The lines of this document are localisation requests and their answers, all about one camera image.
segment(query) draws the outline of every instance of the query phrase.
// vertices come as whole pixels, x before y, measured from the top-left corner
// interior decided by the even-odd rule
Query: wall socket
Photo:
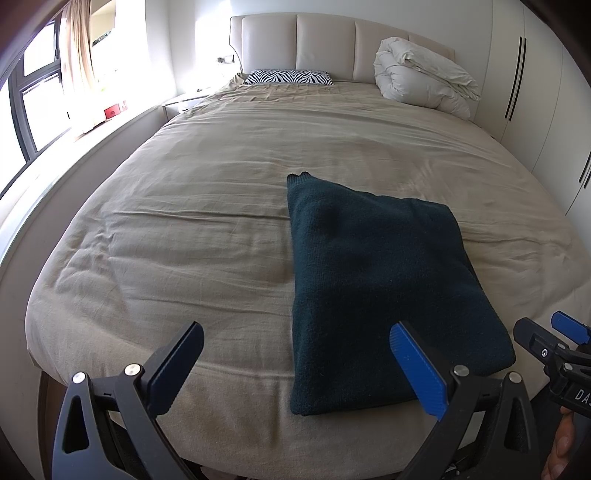
[[[221,63],[222,65],[226,65],[228,63],[234,63],[234,55],[226,55],[225,57],[218,57],[217,62]]]

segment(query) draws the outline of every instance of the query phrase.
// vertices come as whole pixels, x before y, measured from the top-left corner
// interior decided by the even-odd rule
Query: human hand
[[[552,451],[542,470],[542,480],[556,480],[569,463],[569,450],[574,443],[573,412],[560,407],[560,413],[563,417],[556,430]]]

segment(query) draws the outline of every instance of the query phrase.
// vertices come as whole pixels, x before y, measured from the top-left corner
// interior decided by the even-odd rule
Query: window frame
[[[51,140],[42,149],[38,150],[35,144],[31,127],[27,118],[27,110],[23,99],[23,93],[36,83],[58,75],[61,84],[61,58],[60,58],[60,23],[61,13],[54,17],[46,26],[54,24],[53,30],[53,48],[55,60],[48,65],[35,70],[29,75],[25,75],[25,53],[18,60],[10,77],[8,78],[8,96],[10,99],[10,110],[12,112],[12,123],[17,134],[18,143],[21,146],[22,156],[25,159],[25,165],[18,172],[14,179],[7,185],[7,188],[16,178],[45,150],[47,150],[56,140],[64,135],[69,128]]]

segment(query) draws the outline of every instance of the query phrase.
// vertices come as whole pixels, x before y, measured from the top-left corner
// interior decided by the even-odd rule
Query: curtain
[[[105,121],[90,59],[90,0],[71,0],[60,26],[61,81],[76,135]]]

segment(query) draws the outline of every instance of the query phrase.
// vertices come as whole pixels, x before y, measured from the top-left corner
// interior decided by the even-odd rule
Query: knit fabric
[[[415,398],[389,349],[408,320],[452,364],[511,366],[508,332],[482,290],[445,205],[287,177],[295,299],[294,414]]]

